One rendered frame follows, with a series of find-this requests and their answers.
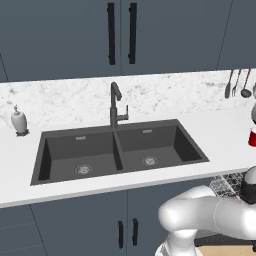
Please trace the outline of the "grey base cupboard drawers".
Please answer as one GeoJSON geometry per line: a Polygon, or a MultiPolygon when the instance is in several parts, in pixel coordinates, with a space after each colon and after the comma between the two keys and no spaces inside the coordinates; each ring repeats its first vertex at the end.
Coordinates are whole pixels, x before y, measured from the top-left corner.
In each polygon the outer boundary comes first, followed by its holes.
{"type": "Polygon", "coordinates": [[[47,256],[28,205],[0,209],[0,256],[47,256]]]}

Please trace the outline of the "white soap dispenser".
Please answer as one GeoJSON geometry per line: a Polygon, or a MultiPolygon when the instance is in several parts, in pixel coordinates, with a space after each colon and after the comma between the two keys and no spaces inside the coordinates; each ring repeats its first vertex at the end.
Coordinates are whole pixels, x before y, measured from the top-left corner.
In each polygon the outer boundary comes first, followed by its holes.
{"type": "Polygon", "coordinates": [[[18,110],[17,106],[14,106],[14,112],[11,114],[11,122],[16,130],[17,136],[25,136],[29,133],[26,116],[18,110]]]}

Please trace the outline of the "grey hanging spatula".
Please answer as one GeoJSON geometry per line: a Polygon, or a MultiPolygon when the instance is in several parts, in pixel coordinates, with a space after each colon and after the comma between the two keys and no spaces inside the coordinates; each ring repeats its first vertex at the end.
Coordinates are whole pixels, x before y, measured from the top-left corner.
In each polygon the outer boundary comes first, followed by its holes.
{"type": "Polygon", "coordinates": [[[226,85],[226,87],[225,87],[225,93],[224,93],[225,99],[228,99],[228,98],[230,97],[231,80],[232,80],[233,73],[234,73],[234,69],[232,69],[232,70],[230,71],[229,80],[228,80],[228,83],[227,83],[227,85],[226,85]]]}

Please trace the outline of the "grey hanging fork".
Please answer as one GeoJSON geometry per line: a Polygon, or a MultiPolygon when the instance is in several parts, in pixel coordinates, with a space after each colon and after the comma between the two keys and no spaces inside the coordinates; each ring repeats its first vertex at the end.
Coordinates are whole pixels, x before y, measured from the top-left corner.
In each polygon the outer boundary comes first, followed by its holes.
{"type": "Polygon", "coordinates": [[[241,72],[242,72],[242,69],[239,69],[235,86],[232,88],[232,97],[235,97],[235,95],[236,95],[236,89],[237,89],[237,85],[238,85],[238,81],[239,81],[241,72]]]}

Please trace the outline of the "red cup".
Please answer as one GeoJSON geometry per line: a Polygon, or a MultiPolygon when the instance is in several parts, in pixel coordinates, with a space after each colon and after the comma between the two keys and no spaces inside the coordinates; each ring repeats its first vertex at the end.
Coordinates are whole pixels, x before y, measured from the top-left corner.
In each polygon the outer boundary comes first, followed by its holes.
{"type": "Polygon", "coordinates": [[[248,144],[252,147],[256,147],[256,127],[250,129],[248,144]]]}

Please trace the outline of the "dark grey tap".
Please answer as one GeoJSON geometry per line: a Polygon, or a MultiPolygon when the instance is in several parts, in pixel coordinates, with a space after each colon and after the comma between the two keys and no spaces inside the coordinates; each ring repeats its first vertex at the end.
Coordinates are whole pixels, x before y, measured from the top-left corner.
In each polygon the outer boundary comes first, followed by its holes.
{"type": "Polygon", "coordinates": [[[110,126],[116,128],[119,121],[125,121],[129,119],[127,112],[124,115],[119,115],[116,102],[122,99],[122,94],[116,82],[111,83],[111,107],[110,107],[110,126]]]}

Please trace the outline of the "dark grey double sink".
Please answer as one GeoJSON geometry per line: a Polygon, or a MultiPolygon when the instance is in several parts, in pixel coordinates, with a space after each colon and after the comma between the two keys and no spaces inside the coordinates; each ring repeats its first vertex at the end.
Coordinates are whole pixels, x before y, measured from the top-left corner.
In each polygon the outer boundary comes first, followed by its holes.
{"type": "Polygon", "coordinates": [[[208,157],[177,119],[45,131],[33,185],[204,163],[208,157]]]}

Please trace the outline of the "grey wall cupboard door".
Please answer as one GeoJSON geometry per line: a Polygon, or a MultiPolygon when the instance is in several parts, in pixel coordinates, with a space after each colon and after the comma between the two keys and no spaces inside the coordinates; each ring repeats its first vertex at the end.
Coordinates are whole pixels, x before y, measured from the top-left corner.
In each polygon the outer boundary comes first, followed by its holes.
{"type": "Polygon", "coordinates": [[[256,68],[256,0],[233,0],[218,68],[256,68]]]}
{"type": "Polygon", "coordinates": [[[120,74],[120,0],[0,0],[0,56],[9,82],[120,74]],[[107,4],[114,2],[115,65],[107,4]]]}
{"type": "Polygon", "coordinates": [[[211,71],[232,0],[121,0],[124,75],[211,71]],[[136,58],[129,64],[130,3],[137,3],[136,58]]]}

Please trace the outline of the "grey base cupboard door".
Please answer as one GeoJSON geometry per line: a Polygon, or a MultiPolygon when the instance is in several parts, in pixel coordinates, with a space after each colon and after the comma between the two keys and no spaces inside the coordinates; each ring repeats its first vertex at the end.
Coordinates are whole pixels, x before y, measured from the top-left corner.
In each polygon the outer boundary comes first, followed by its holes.
{"type": "Polygon", "coordinates": [[[47,256],[126,256],[126,199],[121,191],[32,204],[47,256]]]}
{"type": "Polygon", "coordinates": [[[129,190],[127,256],[155,256],[167,237],[167,231],[158,221],[158,208],[167,200],[210,182],[210,178],[203,178],[129,190]],[[133,218],[139,222],[137,246],[132,243],[133,218]]]}

